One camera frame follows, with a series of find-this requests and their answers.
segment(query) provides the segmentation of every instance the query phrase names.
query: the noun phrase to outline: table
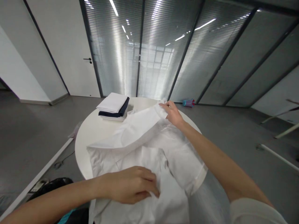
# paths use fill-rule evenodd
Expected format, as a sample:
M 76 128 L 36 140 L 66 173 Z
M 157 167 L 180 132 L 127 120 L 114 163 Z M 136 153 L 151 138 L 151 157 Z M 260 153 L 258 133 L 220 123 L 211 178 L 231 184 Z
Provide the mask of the table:
M 132 97 L 130 98 L 128 108 L 134 110 L 143 110 L 151 107 L 157 103 L 157 100 Z M 111 136 L 114 131 L 121 126 L 120 121 L 103 120 L 99 115 L 99 109 L 95 109 L 82 123 L 75 142 L 75 155 L 79 169 L 85 179 L 93 178 L 91 169 L 91 163 L 89 160 L 89 154 L 86 147 L 96 141 L 105 139 Z M 193 128 L 200 132 L 194 122 L 181 112 L 183 119 L 188 122 Z M 206 176 L 206 172 L 203 173 L 202 179 Z

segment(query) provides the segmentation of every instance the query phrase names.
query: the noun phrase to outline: door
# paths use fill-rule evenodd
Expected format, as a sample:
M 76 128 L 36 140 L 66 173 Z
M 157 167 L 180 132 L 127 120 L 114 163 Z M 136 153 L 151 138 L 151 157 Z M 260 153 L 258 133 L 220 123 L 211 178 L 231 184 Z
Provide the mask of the door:
M 27 2 L 70 95 L 100 97 L 79 1 Z

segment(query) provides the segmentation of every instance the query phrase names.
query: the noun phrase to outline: shirt sleeve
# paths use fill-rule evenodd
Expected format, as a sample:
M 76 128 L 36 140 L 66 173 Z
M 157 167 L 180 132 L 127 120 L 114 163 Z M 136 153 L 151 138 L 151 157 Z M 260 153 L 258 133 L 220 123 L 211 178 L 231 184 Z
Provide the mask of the shirt sleeve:
M 230 205 L 232 224 L 287 224 L 271 206 L 250 198 L 240 198 Z

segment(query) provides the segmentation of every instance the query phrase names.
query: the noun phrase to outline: baseboard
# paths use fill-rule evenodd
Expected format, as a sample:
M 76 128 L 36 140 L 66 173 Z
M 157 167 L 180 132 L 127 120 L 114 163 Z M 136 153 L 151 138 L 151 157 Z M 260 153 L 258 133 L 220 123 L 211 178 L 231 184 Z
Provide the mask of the baseboard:
M 68 93 L 67 93 L 67 94 L 64 94 L 63 96 L 61 96 L 61 97 L 59 97 L 59 98 L 57 98 L 57 99 L 55 99 L 55 100 L 49 102 L 49 104 L 50 104 L 50 105 L 55 105 L 55 104 L 59 103 L 60 101 L 64 100 L 65 98 L 67 98 L 68 96 L 69 96 Z
M 49 105 L 49 101 L 38 101 L 38 100 L 21 100 L 21 103 L 30 103 L 30 104 L 42 104 L 42 105 Z
M 40 104 L 40 105 L 55 105 L 57 103 L 59 103 L 60 101 L 64 100 L 65 98 L 67 98 L 69 96 L 69 94 L 64 94 L 63 96 L 55 99 L 55 100 L 52 100 L 52 101 L 38 101 L 38 100 L 21 100 L 20 99 L 20 102 L 21 103 L 30 103 L 30 104 Z

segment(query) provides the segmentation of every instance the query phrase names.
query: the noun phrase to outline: hand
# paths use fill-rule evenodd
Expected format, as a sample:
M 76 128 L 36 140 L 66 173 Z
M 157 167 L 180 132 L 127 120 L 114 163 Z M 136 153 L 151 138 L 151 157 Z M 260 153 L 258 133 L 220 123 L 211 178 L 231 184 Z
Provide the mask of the hand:
M 182 115 L 178 111 L 177 106 L 171 100 L 168 101 L 166 104 L 159 104 L 164 110 L 168 113 L 167 119 L 178 129 L 181 125 L 185 123 Z
M 135 204 L 150 197 L 149 192 L 153 192 L 156 197 L 160 195 L 156 175 L 145 167 L 134 166 L 98 178 L 98 183 L 105 186 L 104 197 L 123 204 Z

